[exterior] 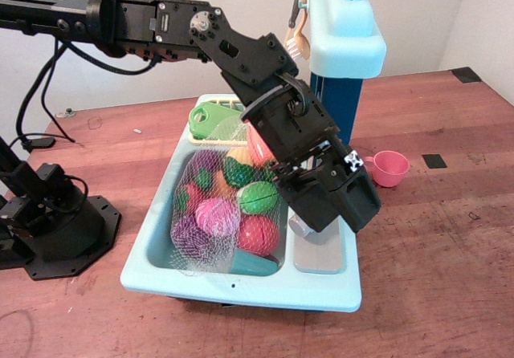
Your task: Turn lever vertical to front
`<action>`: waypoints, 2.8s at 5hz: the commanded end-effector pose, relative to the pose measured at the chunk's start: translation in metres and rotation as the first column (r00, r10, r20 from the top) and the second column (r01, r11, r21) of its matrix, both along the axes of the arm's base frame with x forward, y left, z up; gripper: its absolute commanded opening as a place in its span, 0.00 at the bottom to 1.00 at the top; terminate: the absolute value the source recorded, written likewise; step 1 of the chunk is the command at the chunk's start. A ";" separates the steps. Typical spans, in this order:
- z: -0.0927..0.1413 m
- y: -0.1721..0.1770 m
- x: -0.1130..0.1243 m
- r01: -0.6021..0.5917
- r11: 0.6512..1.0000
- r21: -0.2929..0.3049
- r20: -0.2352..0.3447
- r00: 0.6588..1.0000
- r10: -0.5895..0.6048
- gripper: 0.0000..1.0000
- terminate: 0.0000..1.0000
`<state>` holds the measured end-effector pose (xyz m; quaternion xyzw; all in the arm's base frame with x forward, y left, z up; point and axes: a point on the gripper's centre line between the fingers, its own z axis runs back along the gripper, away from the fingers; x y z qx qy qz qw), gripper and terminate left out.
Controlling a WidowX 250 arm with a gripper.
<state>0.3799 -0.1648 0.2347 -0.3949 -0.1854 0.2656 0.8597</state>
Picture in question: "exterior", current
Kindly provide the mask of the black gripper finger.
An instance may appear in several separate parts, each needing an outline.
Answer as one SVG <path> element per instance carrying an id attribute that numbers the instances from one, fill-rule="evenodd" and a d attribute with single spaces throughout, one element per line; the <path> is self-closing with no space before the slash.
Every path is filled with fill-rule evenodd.
<path id="1" fill-rule="evenodd" d="M 340 173 L 327 162 L 312 169 L 280 162 L 276 165 L 276 188 L 289 207 L 320 233 L 341 215 L 333 200 L 341 187 Z"/>
<path id="2" fill-rule="evenodd" d="M 362 230 L 378 213 L 381 200 L 364 166 L 352 171 L 342 164 L 329 172 L 328 218 L 342 217 L 352 232 Z"/>

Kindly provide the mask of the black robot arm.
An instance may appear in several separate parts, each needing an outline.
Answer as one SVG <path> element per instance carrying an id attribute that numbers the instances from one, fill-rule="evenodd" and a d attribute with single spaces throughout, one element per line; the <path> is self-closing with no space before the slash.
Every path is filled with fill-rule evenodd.
<path id="1" fill-rule="evenodd" d="M 364 228 L 381 200 L 360 157 L 272 34 L 234 31 L 224 12 L 191 0 L 1 0 L 1 25 L 65 43 L 91 43 L 106 55 L 215 63 L 244 105 L 242 120 L 275 161 L 275 185 L 315 231 L 342 217 Z"/>

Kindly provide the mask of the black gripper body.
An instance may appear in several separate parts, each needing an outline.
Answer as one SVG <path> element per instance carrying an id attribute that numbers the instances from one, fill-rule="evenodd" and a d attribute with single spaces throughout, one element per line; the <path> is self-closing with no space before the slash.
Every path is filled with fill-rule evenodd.
<path id="1" fill-rule="evenodd" d="M 341 187 L 363 164 L 337 136 L 340 129 L 309 86 L 292 75 L 273 75 L 268 88 L 243 99 L 251 123 L 275 158 L 282 187 Z"/>

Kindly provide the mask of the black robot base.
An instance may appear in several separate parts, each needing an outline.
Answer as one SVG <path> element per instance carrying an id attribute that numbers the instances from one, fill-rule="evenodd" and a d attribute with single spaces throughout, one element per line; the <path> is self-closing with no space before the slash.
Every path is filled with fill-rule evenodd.
<path id="1" fill-rule="evenodd" d="M 104 197 L 77 187 L 60 165 L 38 169 L 1 143 L 1 268 L 22 268 L 33 280 L 77 276 L 112 249 L 120 212 Z"/>

